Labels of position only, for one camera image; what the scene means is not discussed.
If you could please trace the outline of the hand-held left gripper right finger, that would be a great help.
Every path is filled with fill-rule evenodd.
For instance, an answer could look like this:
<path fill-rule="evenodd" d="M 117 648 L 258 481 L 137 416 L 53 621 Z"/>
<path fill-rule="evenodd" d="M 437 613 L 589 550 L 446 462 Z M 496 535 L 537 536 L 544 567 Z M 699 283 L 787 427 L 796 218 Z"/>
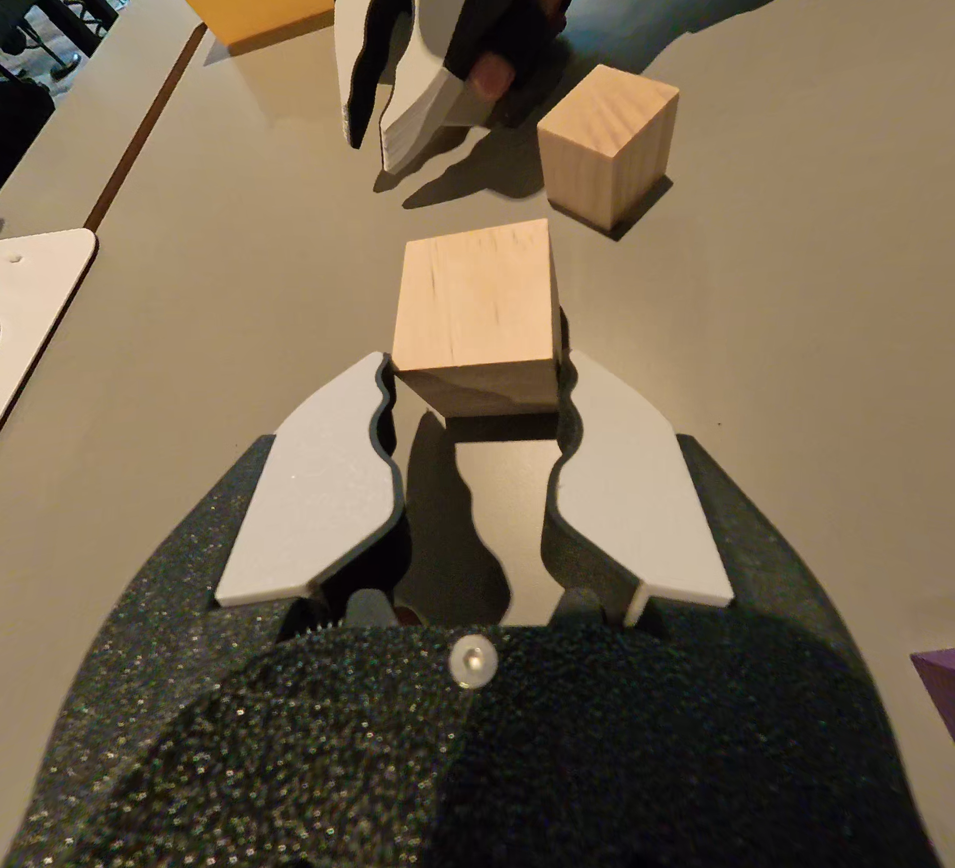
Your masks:
<path fill-rule="evenodd" d="M 656 599 L 728 607 L 734 589 L 669 421 L 581 350 L 561 364 L 548 573 L 615 625 L 636 625 Z"/>

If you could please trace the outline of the white board with hole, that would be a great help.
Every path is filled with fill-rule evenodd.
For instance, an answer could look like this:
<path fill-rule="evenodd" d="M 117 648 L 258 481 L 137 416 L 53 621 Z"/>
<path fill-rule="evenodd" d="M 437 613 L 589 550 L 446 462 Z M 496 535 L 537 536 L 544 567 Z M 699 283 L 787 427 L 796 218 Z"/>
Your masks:
<path fill-rule="evenodd" d="M 1 418 L 12 407 L 96 255 L 88 229 L 1 241 Z"/>

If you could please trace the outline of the wooden cube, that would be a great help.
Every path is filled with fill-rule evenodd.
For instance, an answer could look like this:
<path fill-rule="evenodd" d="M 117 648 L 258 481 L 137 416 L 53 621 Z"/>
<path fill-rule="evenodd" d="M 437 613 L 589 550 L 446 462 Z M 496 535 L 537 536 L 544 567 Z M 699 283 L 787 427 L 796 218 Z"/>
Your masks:
<path fill-rule="evenodd" d="M 546 219 L 406 244 L 391 360 L 443 418 L 555 413 L 561 329 Z"/>
<path fill-rule="evenodd" d="M 537 124 L 550 204 L 598 230 L 619 227 L 666 174 L 680 96 L 595 66 Z"/>

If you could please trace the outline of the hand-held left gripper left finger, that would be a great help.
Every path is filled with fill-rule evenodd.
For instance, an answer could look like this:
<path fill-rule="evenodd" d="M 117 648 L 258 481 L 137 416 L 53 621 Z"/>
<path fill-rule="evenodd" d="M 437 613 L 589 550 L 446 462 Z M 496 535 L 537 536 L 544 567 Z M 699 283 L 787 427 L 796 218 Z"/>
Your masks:
<path fill-rule="evenodd" d="M 312 599 L 337 621 L 362 590 L 393 605 L 410 567 L 394 403 L 390 357 L 374 351 L 282 422 L 215 590 L 220 607 Z"/>

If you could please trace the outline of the purple block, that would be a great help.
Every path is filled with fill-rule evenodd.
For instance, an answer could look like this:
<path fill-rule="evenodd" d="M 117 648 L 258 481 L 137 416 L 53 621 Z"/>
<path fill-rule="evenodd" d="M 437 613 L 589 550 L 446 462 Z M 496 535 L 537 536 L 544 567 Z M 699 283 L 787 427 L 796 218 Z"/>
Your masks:
<path fill-rule="evenodd" d="M 910 660 L 954 739 L 954 648 L 912 653 Z"/>

